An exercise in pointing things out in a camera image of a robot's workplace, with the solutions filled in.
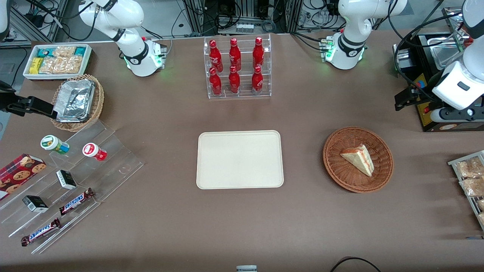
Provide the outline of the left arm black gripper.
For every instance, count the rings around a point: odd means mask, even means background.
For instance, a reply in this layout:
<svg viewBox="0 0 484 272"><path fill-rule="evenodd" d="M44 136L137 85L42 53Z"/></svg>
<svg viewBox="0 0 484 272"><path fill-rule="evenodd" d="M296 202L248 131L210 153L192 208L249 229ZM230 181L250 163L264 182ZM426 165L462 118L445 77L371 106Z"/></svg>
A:
<svg viewBox="0 0 484 272"><path fill-rule="evenodd" d="M420 105L423 103L435 102L436 98L428 94L425 88L406 87L404 90L394 95L394 108L400 111L410 105Z"/></svg>

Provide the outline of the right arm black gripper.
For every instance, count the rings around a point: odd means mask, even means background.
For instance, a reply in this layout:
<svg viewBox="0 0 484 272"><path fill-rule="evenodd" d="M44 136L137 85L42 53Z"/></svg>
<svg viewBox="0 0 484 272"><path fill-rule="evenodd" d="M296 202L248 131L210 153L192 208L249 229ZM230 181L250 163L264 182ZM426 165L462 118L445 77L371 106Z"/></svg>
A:
<svg viewBox="0 0 484 272"><path fill-rule="evenodd" d="M16 90L6 82L0 81L0 110L24 116L28 113L26 105L21 103L23 97L16 95ZM47 117L55 117L54 105L34 96L28 97L29 113L35 113Z"/></svg>

